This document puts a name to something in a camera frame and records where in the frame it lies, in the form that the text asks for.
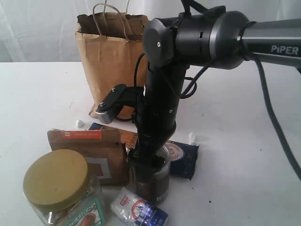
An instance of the paper bag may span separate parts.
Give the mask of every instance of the paper bag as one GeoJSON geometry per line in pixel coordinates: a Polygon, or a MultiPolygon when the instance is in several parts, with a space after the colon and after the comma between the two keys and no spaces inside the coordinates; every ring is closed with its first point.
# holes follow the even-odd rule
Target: paper bag
{"type": "Polygon", "coordinates": [[[96,175],[102,185],[126,185],[129,165],[124,145],[117,129],[64,131],[53,129],[47,133],[52,151],[71,149],[82,154],[88,162],[89,172],[96,175]]]}
{"type": "MultiPolygon", "coordinates": [[[[75,37],[95,103],[89,113],[92,117],[97,118],[95,110],[115,85],[134,85],[136,61],[143,53],[143,29],[148,22],[147,16],[119,12],[97,13],[94,18],[93,15],[78,16],[75,37]]],[[[146,67],[144,57],[139,64],[138,86],[145,83],[146,67]]],[[[132,112],[133,108],[124,107],[119,117],[131,118],[132,112]]]]}

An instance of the robotic arm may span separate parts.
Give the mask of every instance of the robotic arm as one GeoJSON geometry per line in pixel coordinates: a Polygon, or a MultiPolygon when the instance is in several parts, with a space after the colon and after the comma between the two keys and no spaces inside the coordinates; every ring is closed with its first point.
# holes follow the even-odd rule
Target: robotic arm
{"type": "Polygon", "coordinates": [[[301,19],[249,22],[224,6],[206,9],[193,0],[182,0],[185,12],[178,17],[153,19],[143,33],[143,49],[149,61],[143,88],[118,85],[96,113],[110,123],[124,105],[135,107],[133,121],[138,142],[129,153],[137,179],[147,180],[164,159],[157,150],[175,131],[180,98],[196,90],[196,79],[208,68],[233,69],[254,56],[263,62],[301,66],[301,19]],[[192,16],[190,7],[199,15],[192,16]],[[186,70],[203,66],[183,93],[186,70]]]}

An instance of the piper logo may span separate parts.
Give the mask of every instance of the piper logo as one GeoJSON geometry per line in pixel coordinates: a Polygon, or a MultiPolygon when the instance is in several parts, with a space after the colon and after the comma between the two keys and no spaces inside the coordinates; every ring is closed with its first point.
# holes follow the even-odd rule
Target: piper logo
{"type": "Polygon", "coordinates": [[[276,46],[272,45],[272,53],[284,53],[289,55],[298,55],[299,48],[294,46],[276,46]]]}

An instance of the paper bag handle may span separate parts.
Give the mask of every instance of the paper bag handle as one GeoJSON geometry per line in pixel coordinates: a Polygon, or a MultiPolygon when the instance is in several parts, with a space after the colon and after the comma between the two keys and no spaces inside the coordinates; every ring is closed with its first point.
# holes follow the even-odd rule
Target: paper bag handle
{"type": "Polygon", "coordinates": [[[127,14],[127,9],[128,9],[128,5],[129,5],[129,3],[130,3],[130,0],[128,0],[127,1],[127,8],[126,8],[126,14],[127,14]]]}
{"type": "Polygon", "coordinates": [[[117,11],[118,15],[120,16],[121,22],[122,22],[124,37],[126,38],[126,40],[129,40],[129,38],[127,36],[127,33],[126,33],[126,27],[124,26],[124,23],[123,23],[123,20],[122,20],[122,16],[121,16],[119,10],[116,7],[108,5],[108,4],[105,4],[105,3],[98,3],[98,4],[96,4],[96,5],[93,6],[93,19],[94,19],[94,22],[96,24],[96,27],[97,27],[97,30],[98,30],[99,34],[101,35],[102,33],[100,31],[100,27],[99,27],[98,22],[97,22],[96,17],[95,17],[95,8],[96,8],[96,6],[99,6],[99,5],[101,5],[101,6],[107,6],[109,8],[112,8],[113,10],[117,11]]]}

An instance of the plastic jar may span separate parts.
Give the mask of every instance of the plastic jar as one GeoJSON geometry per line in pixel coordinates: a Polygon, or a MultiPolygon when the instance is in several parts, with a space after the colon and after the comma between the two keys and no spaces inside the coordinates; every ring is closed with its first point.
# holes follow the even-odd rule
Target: plastic jar
{"type": "Polygon", "coordinates": [[[99,181],[90,177],[86,159],[73,150],[47,153],[27,170],[24,195],[49,226],[103,226],[104,201],[99,181]]]}
{"type": "Polygon", "coordinates": [[[156,155],[165,159],[162,169],[154,173],[149,182],[135,180],[136,193],[152,204],[162,202],[167,196],[169,188],[170,154],[168,147],[163,145],[156,155]]]}

